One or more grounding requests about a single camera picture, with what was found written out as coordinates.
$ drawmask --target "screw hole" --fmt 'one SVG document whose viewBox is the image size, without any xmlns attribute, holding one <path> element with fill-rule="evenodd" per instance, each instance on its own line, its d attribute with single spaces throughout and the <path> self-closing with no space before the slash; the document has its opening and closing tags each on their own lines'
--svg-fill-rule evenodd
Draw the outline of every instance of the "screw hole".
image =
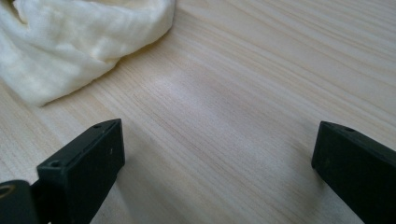
<svg viewBox="0 0 396 224">
<path fill-rule="evenodd" d="M 52 161 L 49 163 L 49 166 L 51 167 L 60 167 L 61 166 L 61 162 L 60 161 Z"/>
<path fill-rule="evenodd" d="M 0 199 L 6 197 L 15 189 L 15 185 L 4 185 L 0 187 Z"/>
<path fill-rule="evenodd" d="M 353 129 L 351 129 L 351 128 L 345 128 L 345 130 L 346 130 L 347 132 L 350 132 L 350 133 L 355 132 L 355 130 L 353 130 Z"/>
</svg>

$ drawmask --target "white cloth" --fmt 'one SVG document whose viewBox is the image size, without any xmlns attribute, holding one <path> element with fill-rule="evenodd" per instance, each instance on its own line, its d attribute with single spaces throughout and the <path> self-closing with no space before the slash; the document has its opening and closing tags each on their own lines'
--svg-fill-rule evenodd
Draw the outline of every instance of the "white cloth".
<svg viewBox="0 0 396 224">
<path fill-rule="evenodd" d="M 0 1 L 0 77 L 43 105 L 115 66 L 172 26 L 175 0 Z"/>
</svg>

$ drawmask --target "wooden table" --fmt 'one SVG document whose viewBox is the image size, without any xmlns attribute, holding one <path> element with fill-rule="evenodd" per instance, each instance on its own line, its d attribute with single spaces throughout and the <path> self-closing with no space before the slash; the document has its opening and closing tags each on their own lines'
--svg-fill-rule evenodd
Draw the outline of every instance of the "wooden table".
<svg viewBox="0 0 396 224">
<path fill-rule="evenodd" d="M 0 94 L 0 181 L 122 119 L 92 223 L 361 223 L 310 161 L 321 120 L 396 148 L 396 3 L 179 0 L 167 35 L 82 90 Z"/>
</svg>

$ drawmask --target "wooden surface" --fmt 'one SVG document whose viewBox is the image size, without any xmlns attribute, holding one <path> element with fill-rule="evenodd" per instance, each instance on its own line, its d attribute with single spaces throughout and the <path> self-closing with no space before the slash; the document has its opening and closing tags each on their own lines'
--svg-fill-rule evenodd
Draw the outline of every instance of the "wooden surface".
<svg viewBox="0 0 396 224">
<path fill-rule="evenodd" d="M 122 119 L 92 223 L 361 223 L 310 160 L 321 120 L 396 148 L 396 2 L 179 0 L 166 36 L 82 90 L 0 95 L 0 181 Z"/>
</svg>

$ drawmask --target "table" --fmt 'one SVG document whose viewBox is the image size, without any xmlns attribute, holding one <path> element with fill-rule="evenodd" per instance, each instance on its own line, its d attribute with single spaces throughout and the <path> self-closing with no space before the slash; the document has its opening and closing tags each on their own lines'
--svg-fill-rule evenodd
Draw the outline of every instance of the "table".
<svg viewBox="0 0 396 224">
<path fill-rule="evenodd" d="M 92 223 L 361 223 L 311 168 L 321 120 L 396 148 L 392 0 L 177 1 L 173 28 L 43 107 L 0 85 L 0 181 L 121 118 Z"/>
</svg>

